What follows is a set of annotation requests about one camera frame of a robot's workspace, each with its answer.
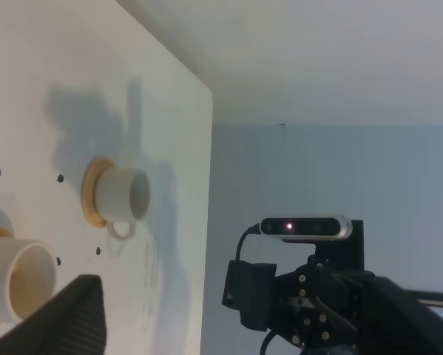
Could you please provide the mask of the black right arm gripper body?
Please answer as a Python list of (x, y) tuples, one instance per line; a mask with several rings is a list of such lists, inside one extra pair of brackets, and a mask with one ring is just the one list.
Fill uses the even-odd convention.
[(270, 331), (298, 348), (358, 345), (362, 281), (312, 260), (277, 275), (270, 263), (229, 262), (222, 304), (252, 331)]

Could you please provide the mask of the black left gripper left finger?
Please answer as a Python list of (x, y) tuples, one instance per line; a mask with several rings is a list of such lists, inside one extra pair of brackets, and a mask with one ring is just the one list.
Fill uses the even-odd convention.
[(0, 354), (104, 354), (106, 341), (102, 281), (85, 274), (0, 337)]

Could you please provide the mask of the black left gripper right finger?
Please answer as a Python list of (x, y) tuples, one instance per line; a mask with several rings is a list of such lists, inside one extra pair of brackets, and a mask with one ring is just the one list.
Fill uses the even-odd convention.
[(362, 354), (443, 354), (443, 319), (385, 277), (362, 289)]

